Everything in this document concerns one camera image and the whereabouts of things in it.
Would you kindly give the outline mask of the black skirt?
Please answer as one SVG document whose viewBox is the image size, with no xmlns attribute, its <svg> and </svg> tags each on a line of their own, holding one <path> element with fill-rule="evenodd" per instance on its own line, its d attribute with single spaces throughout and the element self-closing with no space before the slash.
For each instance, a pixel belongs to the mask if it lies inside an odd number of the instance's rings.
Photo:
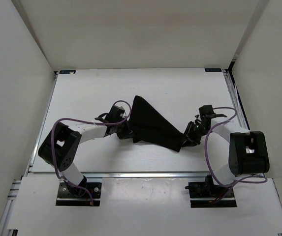
<svg viewBox="0 0 282 236">
<path fill-rule="evenodd" d="M 144 141 L 179 152 L 185 135 L 165 119 L 143 97 L 135 96 L 129 117 L 133 142 Z"/>
</svg>

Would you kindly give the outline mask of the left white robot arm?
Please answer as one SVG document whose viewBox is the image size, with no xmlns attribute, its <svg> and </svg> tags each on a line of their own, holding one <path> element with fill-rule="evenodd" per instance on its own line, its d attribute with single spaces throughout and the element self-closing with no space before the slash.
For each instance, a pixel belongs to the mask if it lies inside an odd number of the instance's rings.
<svg viewBox="0 0 282 236">
<path fill-rule="evenodd" d="M 119 139 L 133 138 L 133 132 L 126 121 L 113 125 L 85 122 L 71 126 L 58 122 L 38 149 L 38 156 L 55 169 L 57 177 L 69 185 L 74 196 L 81 197 L 87 188 L 86 178 L 74 164 L 79 145 L 114 133 Z"/>
</svg>

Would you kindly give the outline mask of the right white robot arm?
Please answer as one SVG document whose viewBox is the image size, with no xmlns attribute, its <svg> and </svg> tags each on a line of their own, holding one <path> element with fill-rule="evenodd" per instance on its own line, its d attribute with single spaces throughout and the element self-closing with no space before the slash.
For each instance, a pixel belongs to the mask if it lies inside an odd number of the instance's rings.
<svg viewBox="0 0 282 236">
<path fill-rule="evenodd" d="M 211 168 L 208 155 L 211 133 L 218 134 L 229 143 L 227 163 L 216 170 Z M 222 191 L 222 187 L 228 188 L 238 182 L 252 183 L 248 178 L 270 170 L 265 135 L 261 131 L 250 131 L 228 118 L 219 117 L 189 122 L 184 135 L 187 138 L 185 146 L 198 145 L 205 137 L 205 158 L 212 180 L 204 184 L 204 190 L 209 196 L 214 197 Z"/>
</svg>

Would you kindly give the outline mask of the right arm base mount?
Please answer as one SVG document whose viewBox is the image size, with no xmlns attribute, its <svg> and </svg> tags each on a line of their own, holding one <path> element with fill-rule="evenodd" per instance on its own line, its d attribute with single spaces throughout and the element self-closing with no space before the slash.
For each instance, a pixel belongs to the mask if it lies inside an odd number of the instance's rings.
<svg viewBox="0 0 282 236">
<path fill-rule="evenodd" d="M 204 181 L 192 181 L 187 184 L 191 208 L 230 208 L 237 207 L 233 190 L 215 185 L 211 175 Z"/>
</svg>

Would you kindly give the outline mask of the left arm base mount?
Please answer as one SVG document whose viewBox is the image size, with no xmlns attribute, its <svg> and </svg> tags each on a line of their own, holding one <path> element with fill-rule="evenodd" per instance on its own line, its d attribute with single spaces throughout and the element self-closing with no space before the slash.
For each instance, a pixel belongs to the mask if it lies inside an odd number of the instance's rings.
<svg viewBox="0 0 282 236">
<path fill-rule="evenodd" d="M 85 188 L 90 192 L 70 186 L 65 181 L 59 183 L 56 205 L 70 207 L 98 207 L 101 198 L 101 182 L 87 182 Z"/>
</svg>

